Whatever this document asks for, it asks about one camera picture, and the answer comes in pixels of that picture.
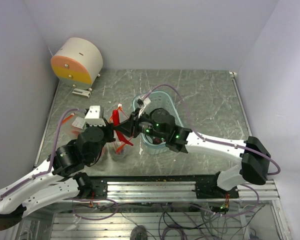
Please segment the clear zip bag orange zipper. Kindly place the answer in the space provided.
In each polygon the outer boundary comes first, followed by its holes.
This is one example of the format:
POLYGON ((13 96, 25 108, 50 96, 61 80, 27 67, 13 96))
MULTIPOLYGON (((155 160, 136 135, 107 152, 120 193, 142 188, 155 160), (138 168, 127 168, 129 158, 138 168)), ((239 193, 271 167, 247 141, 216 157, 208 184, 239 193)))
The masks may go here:
POLYGON ((83 133, 90 125, 78 113, 72 112, 65 117, 61 123, 61 132, 66 134, 70 140, 77 139, 78 135, 83 133))

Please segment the light blue plastic basket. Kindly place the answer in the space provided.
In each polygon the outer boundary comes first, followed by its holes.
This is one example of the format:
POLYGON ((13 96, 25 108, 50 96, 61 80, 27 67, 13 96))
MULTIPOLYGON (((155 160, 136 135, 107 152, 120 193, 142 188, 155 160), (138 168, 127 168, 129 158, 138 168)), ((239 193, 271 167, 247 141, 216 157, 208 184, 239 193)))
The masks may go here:
POLYGON ((153 91, 147 97, 147 103, 144 113, 149 117, 152 126, 142 131, 141 141, 148 154, 157 155, 169 150, 166 147, 169 134, 174 127, 183 127, 184 124, 169 93, 153 91))

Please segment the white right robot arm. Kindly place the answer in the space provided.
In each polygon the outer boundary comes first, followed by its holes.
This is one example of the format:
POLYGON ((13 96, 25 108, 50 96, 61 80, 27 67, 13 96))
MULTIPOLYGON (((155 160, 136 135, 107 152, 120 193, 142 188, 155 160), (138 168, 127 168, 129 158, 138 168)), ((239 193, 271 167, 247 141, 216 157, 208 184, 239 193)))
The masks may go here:
POLYGON ((223 197, 229 190, 245 182, 262 186, 268 178, 270 154, 256 137, 231 140, 198 133, 176 124, 174 116, 163 108, 150 114, 140 114, 137 108, 128 119, 120 121, 119 111, 113 110, 111 120, 120 141, 130 144, 131 138, 144 134, 159 139, 176 153, 201 153, 230 160, 234 166, 216 173, 210 186, 211 194, 223 197))

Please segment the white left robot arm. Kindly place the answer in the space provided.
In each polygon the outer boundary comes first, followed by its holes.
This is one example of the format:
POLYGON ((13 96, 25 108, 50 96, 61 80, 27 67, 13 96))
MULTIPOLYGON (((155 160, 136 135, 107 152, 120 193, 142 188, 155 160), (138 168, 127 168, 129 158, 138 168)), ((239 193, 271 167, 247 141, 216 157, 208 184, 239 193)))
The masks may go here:
POLYGON ((60 200, 93 197, 96 188, 82 170, 95 164, 105 144, 114 140, 113 124, 90 126, 30 173, 0 189, 0 231, 60 200))

